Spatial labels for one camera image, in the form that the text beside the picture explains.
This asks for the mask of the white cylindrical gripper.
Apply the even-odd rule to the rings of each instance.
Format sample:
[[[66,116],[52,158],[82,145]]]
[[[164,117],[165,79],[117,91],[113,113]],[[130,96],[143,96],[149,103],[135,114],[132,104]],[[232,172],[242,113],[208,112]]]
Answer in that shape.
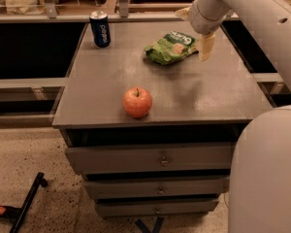
[[[215,32],[231,7],[223,0],[194,0],[192,6],[175,11],[182,20],[189,20],[195,32],[201,34],[198,41],[199,59],[206,61],[215,42]]]

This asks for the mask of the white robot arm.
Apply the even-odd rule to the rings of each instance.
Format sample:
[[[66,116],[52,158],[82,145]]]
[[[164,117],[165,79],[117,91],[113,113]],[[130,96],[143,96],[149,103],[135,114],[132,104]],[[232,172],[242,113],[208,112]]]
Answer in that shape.
[[[291,90],[291,6],[283,0],[195,0],[188,20],[203,35],[234,11]],[[228,233],[291,233],[291,106],[255,118],[232,159]]]

